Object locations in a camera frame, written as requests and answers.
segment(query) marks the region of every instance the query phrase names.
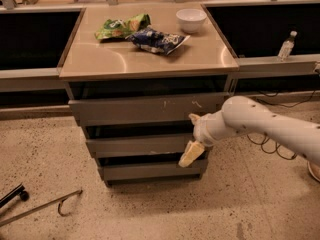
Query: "concrete floor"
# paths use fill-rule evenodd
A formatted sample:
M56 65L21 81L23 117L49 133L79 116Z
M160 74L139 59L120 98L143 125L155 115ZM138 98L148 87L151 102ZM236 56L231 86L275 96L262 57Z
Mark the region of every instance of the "concrete floor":
M319 123L312 100L271 109ZM20 183L30 193L5 205L0 221L83 189L63 206L70 216L50 206L1 227L0 239L320 238L320 187L307 162L267 155L246 137L217 142L201 180L107 188L68 108L2 110L0 161L0 197Z

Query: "countertop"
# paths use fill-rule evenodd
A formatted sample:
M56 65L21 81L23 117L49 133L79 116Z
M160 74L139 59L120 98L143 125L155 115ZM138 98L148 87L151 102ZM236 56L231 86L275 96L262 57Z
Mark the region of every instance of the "countertop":
M129 41L98 41L94 37L107 19L126 20L147 13L155 30L186 35L175 14L182 8L199 8L199 3L148 3L88 6L79 25L60 78L68 81L109 78L148 78L209 75L237 71L238 65L207 19L199 33L168 56L142 51Z

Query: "small white bottle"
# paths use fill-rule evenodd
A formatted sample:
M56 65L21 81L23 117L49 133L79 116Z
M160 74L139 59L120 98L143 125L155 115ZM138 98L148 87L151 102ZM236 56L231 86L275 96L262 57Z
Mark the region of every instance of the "small white bottle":
M296 35L296 31L291 31L289 38L283 42L278 54L278 57L281 59L281 61L285 61L289 57L294 46L294 39Z

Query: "white robotic arm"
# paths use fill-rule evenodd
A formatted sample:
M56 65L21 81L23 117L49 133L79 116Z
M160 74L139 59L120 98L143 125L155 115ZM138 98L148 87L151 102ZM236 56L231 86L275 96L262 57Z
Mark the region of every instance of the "white robotic arm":
M190 118L195 141L189 142L179 162L181 167L189 166L214 141L249 133L264 134L320 166L320 124L272 113L243 96L229 98L214 114L191 114Z

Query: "bottle cap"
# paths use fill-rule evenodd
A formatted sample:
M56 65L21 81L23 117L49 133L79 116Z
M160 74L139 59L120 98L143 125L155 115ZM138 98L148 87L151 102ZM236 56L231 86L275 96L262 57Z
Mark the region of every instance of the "bottle cap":
M290 32L290 36L296 36L297 35L297 31L291 31Z

